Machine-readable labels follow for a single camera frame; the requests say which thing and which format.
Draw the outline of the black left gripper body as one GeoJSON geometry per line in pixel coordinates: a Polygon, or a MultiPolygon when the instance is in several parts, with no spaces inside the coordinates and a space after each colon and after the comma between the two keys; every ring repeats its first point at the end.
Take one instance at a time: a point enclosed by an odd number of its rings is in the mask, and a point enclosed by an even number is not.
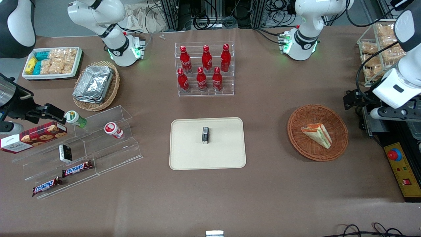
{"type": "Polygon", "coordinates": [[[365,92],[355,89],[352,90],[352,107],[355,107],[355,113],[357,115],[362,115],[362,108],[368,106],[368,108],[373,109],[374,105],[374,93],[373,89],[368,89],[365,92]]]}

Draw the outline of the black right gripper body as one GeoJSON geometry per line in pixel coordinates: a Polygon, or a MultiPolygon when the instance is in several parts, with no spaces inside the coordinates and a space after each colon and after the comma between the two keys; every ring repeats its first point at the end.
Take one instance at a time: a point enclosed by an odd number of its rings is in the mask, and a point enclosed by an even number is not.
{"type": "Polygon", "coordinates": [[[13,119],[36,120],[28,114],[37,107],[33,95],[31,91],[17,85],[14,95],[6,104],[7,116],[13,119]]]}

